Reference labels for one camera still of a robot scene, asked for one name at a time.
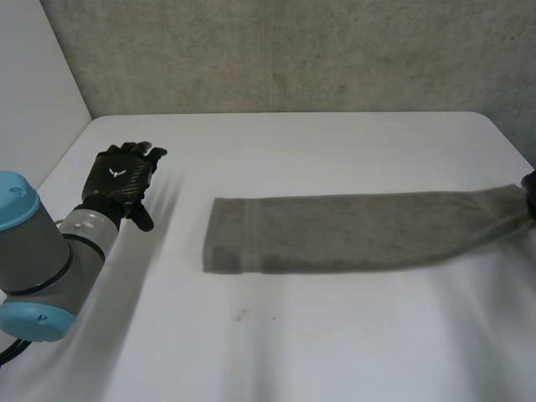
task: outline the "black robotic glove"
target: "black robotic glove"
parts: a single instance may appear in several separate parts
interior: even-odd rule
[[[121,148],[112,145],[97,155],[82,190],[82,205],[77,209],[92,209],[110,218],[119,228],[127,218],[144,232],[154,227],[151,216],[142,205],[151,176],[161,157],[168,151],[151,148],[150,142],[125,142]]]
[[[527,192],[528,212],[536,219],[536,171],[525,176],[521,185]]]

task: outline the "gray wall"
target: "gray wall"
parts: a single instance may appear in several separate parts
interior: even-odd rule
[[[43,0],[93,117],[477,111],[536,164],[534,0]]]

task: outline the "white wall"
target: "white wall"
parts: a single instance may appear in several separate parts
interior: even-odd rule
[[[0,0],[0,170],[38,187],[90,122],[38,0]]]

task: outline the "white table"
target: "white table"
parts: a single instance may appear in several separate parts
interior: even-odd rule
[[[532,401],[532,239],[427,269],[216,276],[201,249],[214,197],[473,190],[532,168],[474,113],[109,116],[39,190],[55,219],[96,153],[169,150],[70,335],[0,371],[9,402]]]

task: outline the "concrete wall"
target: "concrete wall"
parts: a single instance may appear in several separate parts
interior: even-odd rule
[[[39,0],[0,2],[0,170],[38,187],[90,122]]]
[[[43,0],[93,117],[477,111],[536,164],[534,0]]]

